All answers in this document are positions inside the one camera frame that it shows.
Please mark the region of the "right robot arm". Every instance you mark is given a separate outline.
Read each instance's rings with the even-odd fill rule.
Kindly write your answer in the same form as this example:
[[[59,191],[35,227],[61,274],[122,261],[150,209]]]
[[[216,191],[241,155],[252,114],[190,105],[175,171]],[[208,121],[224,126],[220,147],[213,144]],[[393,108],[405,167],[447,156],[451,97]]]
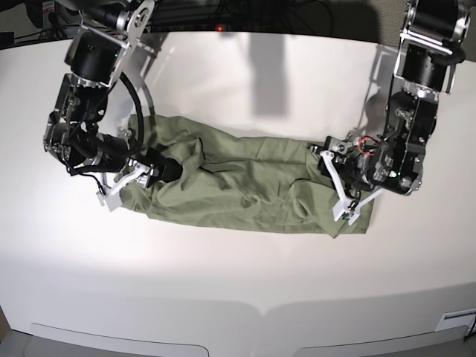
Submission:
[[[80,28],[65,57],[65,74],[43,137],[44,150],[65,166],[70,176],[96,179],[100,174],[129,175],[150,187],[181,177],[182,166],[156,149],[144,149],[145,123],[138,93],[124,72],[155,7],[153,1],[61,1],[81,16]],[[99,131],[108,96],[117,82],[126,87],[136,109],[137,129],[122,139]]]

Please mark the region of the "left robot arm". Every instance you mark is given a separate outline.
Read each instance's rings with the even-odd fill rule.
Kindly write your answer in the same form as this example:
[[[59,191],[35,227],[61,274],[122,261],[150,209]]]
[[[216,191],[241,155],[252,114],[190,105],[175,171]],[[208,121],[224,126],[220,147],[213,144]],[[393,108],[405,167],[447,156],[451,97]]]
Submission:
[[[439,96],[450,94],[473,1],[408,1],[385,108],[382,134],[351,141],[328,137],[317,149],[321,172],[342,199],[389,190],[408,195],[422,184],[426,146],[437,122]]]

